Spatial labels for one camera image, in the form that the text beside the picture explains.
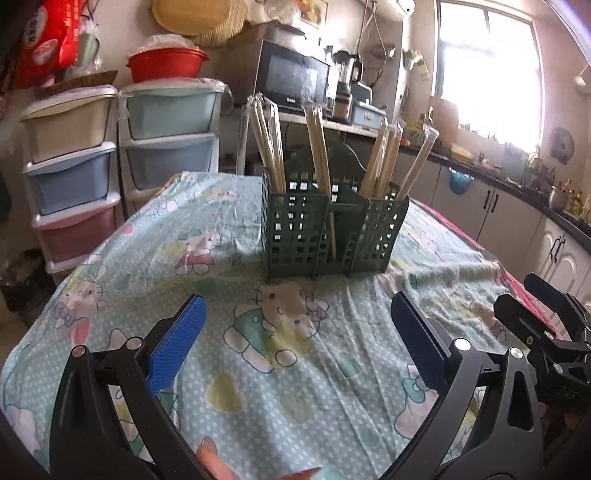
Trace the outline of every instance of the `hello kitty tablecloth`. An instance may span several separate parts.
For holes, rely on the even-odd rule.
[[[244,480],[315,467],[318,479],[377,478],[401,453],[437,394],[392,324],[397,291],[452,337],[484,351],[523,348],[492,305],[507,292],[537,305],[491,254],[422,205],[411,203],[378,275],[262,283],[260,227],[260,178],[184,173],[57,289],[0,377],[1,408],[43,466],[72,347],[145,336],[191,293],[205,298],[207,323],[160,399],[190,446],[206,446]],[[115,387],[112,397],[133,451],[149,460]]]

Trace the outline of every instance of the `chopsticks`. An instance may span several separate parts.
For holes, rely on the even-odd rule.
[[[404,179],[404,182],[402,183],[402,186],[400,187],[400,190],[396,195],[397,202],[402,202],[408,196],[410,190],[413,188],[414,182],[417,180],[418,175],[421,173],[421,170],[423,169],[423,165],[425,165],[425,162],[427,161],[427,158],[431,153],[431,149],[433,149],[435,140],[437,140],[437,137],[439,137],[439,132],[430,125],[425,124],[423,128],[426,134],[425,141],[423,142],[423,146],[421,147],[421,150],[418,152],[417,158],[414,161],[413,166],[408,171],[407,176]]]
[[[398,119],[393,125],[388,125],[385,119],[382,121],[369,158],[367,171],[359,189],[359,195],[363,198],[368,200],[383,199],[387,195],[400,149],[404,125],[405,123],[401,119]],[[408,196],[439,136],[439,132],[430,125],[424,125],[423,128],[426,133],[425,142],[396,195],[396,202],[402,202]]]
[[[267,128],[267,120],[263,111],[264,103],[269,110],[271,133],[269,133],[269,129]],[[257,93],[248,99],[246,111],[250,119],[252,131],[255,134],[262,163],[269,171],[271,188],[276,193],[286,193],[285,170],[283,168],[283,144],[281,142],[277,105],[270,100],[264,99],[260,93]]]
[[[318,190],[329,198],[332,202],[332,181],[330,180],[329,158],[326,151],[326,140],[324,138],[324,129],[322,127],[322,110],[319,106],[308,104],[304,106],[306,116],[306,125],[308,126],[308,136],[310,138],[310,148],[312,150],[312,160],[318,181]],[[326,219],[326,228],[330,235],[330,251],[333,261],[336,261],[336,230],[335,214],[330,212]]]

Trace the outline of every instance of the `utensil caddy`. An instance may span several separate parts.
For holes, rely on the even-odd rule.
[[[265,170],[262,187],[262,243],[267,279],[355,272],[385,272],[402,227],[409,198],[395,202],[398,187],[390,184],[384,200],[357,194],[365,169],[353,151],[327,142],[332,202],[314,183],[310,147],[285,162],[287,193],[273,193]],[[335,217],[336,261],[326,229]]]

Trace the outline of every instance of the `window frame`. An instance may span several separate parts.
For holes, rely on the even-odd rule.
[[[482,10],[483,14],[485,16],[486,28],[488,30],[489,35],[491,34],[491,21],[488,16],[488,14],[490,12],[498,14],[498,15],[503,15],[505,17],[512,18],[513,20],[517,20],[519,22],[522,22],[530,27],[531,36],[534,39],[535,52],[537,53],[538,59],[540,61],[540,67],[537,70],[537,76],[538,76],[538,83],[540,85],[541,105],[540,105],[540,122],[538,124],[538,130],[540,132],[540,139],[539,140],[541,140],[541,137],[543,134],[543,124],[544,124],[544,82],[543,82],[543,73],[542,73],[542,55],[540,52],[540,45],[538,43],[538,37],[535,32],[533,21],[529,21],[524,18],[520,18],[516,15],[512,15],[507,12],[503,12],[503,10],[497,10],[495,8],[487,7],[486,5],[471,4],[470,2],[461,1],[461,0],[437,0],[437,2],[436,2],[436,5],[437,5],[437,48],[436,48],[436,51],[437,51],[437,58],[436,58],[437,73],[436,73],[435,82],[434,82],[435,83],[434,94],[437,97],[440,97],[443,93],[443,82],[445,80],[444,58],[445,58],[445,49],[447,47],[457,48],[459,50],[464,50],[464,51],[472,50],[472,51],[477,51],[480,53],[490,54],[490,55],[493,54],[493,52],[491,50],[485,50],[482,48],[469,47],[469,46],[463,46],[463,45],[456,45],[455,43],[441,40],[441,4],[442,3],[443,4],[463,5],[465,7],[472,7],[472,8],[477,8],[479,10]]]

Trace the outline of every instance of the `pink drawer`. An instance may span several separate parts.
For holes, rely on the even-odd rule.
[[[63,262],[92,253],[115,230],[114,207],[72,216],[37,228],[46,245],[46,260],[52,262]]]

